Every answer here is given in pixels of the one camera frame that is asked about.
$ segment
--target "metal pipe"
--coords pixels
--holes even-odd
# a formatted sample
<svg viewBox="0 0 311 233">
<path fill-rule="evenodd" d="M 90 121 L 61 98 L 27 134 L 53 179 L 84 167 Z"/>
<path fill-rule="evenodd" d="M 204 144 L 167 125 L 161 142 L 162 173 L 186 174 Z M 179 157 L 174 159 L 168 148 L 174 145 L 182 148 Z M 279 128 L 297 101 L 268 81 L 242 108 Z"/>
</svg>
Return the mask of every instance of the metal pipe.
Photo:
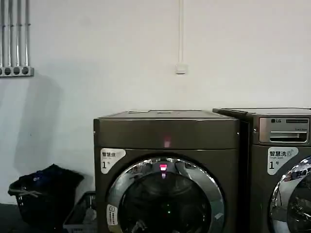
<svg viewBox="0 0 311 233">
<path fill-rule="evenodd" d="M 4 63 L 4 0 L 0 2 L 0 67 Z"/>
<path fill-rule="evenodd" d="M 17 23 L 16 23 L 16 66 L 20 66 L 21 54 L 21 0 L 17 0 Z"/>
<path fill-rule="evenodd" d="M 26 0 L 25 5 L 25 66 L 29 66 L 29 0 Z"/>
<path fill-rule="evenodd" d="M 9 0 L 9 17 L 8 17 L 8 67 L 12 66 L 12 21 L 13 21 L 13 0 Z"/>
</svg>

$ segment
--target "plastic crate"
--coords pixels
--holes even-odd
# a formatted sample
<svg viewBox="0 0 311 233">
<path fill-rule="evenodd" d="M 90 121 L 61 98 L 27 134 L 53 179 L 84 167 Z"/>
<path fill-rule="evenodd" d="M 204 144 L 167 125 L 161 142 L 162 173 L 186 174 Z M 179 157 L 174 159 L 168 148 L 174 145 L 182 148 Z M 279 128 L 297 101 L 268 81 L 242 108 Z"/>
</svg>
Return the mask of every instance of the plastic crate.
<svg viewBox="0 0 311 233">
<path fill-rule="evenodd" d="M 68 233 L 97 233 L 96 219 L 89 224 L 83 223 L 88 209 L 96 211 L 95 192 L 86 192 L 83 194 L 65 220 L 64 229 L 66 229 Z"/>
</svg>

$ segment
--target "dark gray washing machine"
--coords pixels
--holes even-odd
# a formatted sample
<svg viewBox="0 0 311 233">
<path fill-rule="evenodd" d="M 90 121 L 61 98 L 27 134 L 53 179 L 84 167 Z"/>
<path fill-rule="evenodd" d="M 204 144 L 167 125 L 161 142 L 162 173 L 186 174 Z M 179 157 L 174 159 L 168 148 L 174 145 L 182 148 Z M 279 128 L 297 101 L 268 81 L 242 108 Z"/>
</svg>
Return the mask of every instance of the dark gray washing machine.
<svg viewBox="0 0 311 233">
<path fill-rule="evenodd" d="M 236 232 L 238 132 L 207 111 L 95 119 L 98 232 Z"/>
<path fill-rule="evenodd" d="M 310 109 L 214 109 L 241 120 L 251 233 L 311 232 Z"/>
</svg>

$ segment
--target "white wall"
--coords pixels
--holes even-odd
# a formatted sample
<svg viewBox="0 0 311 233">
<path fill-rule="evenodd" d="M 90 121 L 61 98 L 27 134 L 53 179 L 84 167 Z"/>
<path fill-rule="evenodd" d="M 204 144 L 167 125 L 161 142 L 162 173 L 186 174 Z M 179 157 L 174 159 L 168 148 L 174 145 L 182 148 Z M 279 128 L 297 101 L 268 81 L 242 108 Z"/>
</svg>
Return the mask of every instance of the white wall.
<svg viewBox="0 0 311 233">
<path fill-rule="evenodd" d="M 310 106 L 310 0 L 31 0 L 35 77 L 0 80 L 0 202 L 56 163 L 88 175 L 92 120 L 132 108 Z"/>
</svg>

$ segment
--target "white sticker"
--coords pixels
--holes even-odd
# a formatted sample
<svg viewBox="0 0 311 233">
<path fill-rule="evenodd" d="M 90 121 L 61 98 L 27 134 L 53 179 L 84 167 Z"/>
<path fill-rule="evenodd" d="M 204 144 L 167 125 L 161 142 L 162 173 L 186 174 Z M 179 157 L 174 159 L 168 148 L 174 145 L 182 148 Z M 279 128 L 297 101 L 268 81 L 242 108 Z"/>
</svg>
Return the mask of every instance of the white sticker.
<svg viewBox="0 0 311 233">
<path fill-rule="evenodd" d="M 109 226 L 118 224 L 118 209 L 113 205 L 107 205 L 107 223 Z"/>
<path fill-rule="evenodd" d="M 296 147 L 270 147 L 268 149 L 267 171 L 269 175 L 276 172 L 291 158 L 298 154 Z"/>
<path fill-rule="evenodd" d="M 125 156 L 126 152 L 123 149 L 102 148 L 101 150 L 101 171 L 107 174 L 117 161 Z"/>
</svg>

